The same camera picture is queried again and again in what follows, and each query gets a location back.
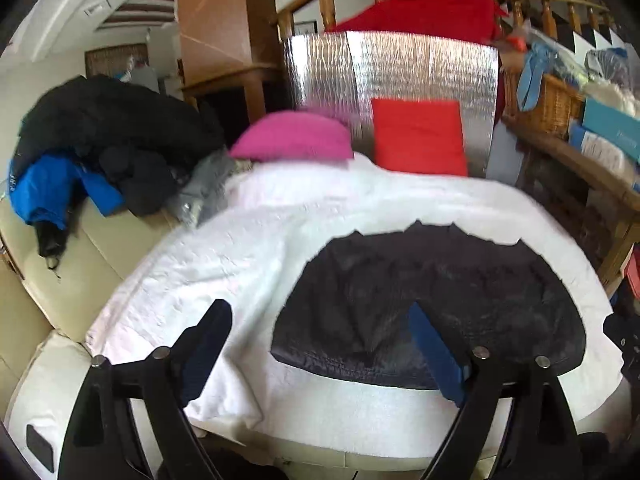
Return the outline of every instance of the metal screw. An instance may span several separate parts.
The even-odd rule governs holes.
[[[489,352],[484,346],[476,346],[474,348],[474,355],[478,359],[488,359],[491,356],[491,352]]]
[[[168,346],[159,346],[151,354],[154,359],[165,359],[169,357],[171,349]]]
[[[104,355],[97,355],[91,359],[91,368],[100,368],[107,358]]]
[[[551,366],[551,361],[548,357],[539,355],[536,357],[536,363],[540,368],[549,368]]]

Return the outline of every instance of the bed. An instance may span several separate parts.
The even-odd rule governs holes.
[[[234,177],[227,193],[228,209],[195,231],[177,228],[142,261],[86,337],[93,354],[114,363],[142,359],[171,346],[212,300],[227,300],[230,337],[202,396],[186,409],[198,428],[240,440],[250,429],[372,457],[433,457],[456,414],[439,391],[332,380],[270,355],[280,309],[306,262],[331,238],[402,230],[416,220],[454,223],[499,244],[521,239],[562,279],[587,335],[582,364],[560,377],[576,421],[596,412],[621,383],[620,352],[602,333],[610,306],[596,273],[574,240],[517,189],[391,173],[356,154],[344,165],[263,164]],[[508,405],[505,399],[498,407],[488,456],[497,451]]]

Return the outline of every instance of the blue box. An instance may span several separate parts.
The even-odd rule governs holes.
[[[640,162],[640,121],[596,99],[587,99],[582,126],[615,144],[635,162]]]

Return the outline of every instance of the gray panel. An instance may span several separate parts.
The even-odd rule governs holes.
[[[285,43],[297,108],[348,123],[372,153],[371,99],[460,101],[472,176],[484,176],[494,129],[498,53],[489,46],[393,32],[295,36]]]

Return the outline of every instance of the pink cushion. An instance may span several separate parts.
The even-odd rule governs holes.
[[[351,134],[338,121],[308,112],[276,112],[252,124],[230,150],[254,160],[347,160]]]

